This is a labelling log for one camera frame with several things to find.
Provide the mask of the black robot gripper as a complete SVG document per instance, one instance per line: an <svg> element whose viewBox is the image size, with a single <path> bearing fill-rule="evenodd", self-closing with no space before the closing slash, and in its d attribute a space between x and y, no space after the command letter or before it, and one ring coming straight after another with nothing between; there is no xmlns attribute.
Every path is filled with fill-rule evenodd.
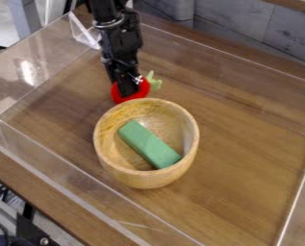
<svg viewBox="0 0 305 246"><path fill-rule="evenodd" d="M139 91L143 82L143 74L132 68L139 64L139 49L144 46L141 17L135 11L94 11L93 14L94 27L102 36L102 63L112 83L118 82L120 96L125 98Z"/></svg>

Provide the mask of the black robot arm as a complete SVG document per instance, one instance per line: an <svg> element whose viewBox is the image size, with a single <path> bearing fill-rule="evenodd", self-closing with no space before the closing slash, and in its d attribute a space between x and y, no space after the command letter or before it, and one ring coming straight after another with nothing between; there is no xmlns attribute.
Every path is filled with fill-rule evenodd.
<svg viewBox="0 0 305 246"><path fill-rule="evenodd" d="M101 61L122 98L140 89L139 50L144 46L141 17L126 7L129 0L88 0L94 17L93 26L100 31Z"/></svg>

